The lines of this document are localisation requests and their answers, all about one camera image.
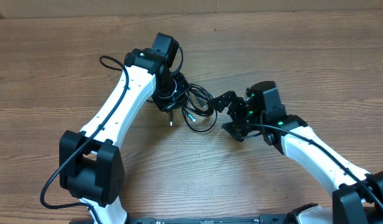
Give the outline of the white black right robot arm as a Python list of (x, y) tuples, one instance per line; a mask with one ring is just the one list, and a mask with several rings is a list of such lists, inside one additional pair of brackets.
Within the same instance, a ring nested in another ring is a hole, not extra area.
[(331, 208), (309, 203), (292, 210), (282, 223), (383, 223), (383, 171), (372, 174), (349, 162), (316, 135), (306, 121), (287, 114), (274, 81), (259, 82), (208, 101), (218, 112), (228, 110), (222, 125), (237, 141), (263, 136), (269, 146), (312, 175), (332, 199)]

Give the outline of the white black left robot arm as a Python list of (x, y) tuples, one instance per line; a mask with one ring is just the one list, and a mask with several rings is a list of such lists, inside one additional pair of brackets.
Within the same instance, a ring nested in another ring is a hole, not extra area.
[(186, 102), (190, 86), (180, 69), (170, 70), (180, 52), (179, 43), (162, 33), (150, 48), (133, 49), (118, 63), (120, 81), (98, 113), (79, 132), (61, 137), (56, 175), (78, 199), (75, 205), (88, 208), (89, 223), (126, 223), (119, 198), (125, 179), (120, 148), (148, 98), (165, 113)]

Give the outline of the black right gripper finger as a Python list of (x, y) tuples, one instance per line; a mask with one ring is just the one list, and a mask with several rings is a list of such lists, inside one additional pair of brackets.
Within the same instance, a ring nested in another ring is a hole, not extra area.
[(210, 108), (213, 108), (217, 112), (221, 113), (236, 99), (237, 95), (234, 91), (227, 91), (224, 94), (209, 100), (207, 104)]
[(242, 142), (244, 140), (243, 129), (236, 126), (233, 122), (224, 123), (221, 128), (227, 131), (236, 141)]

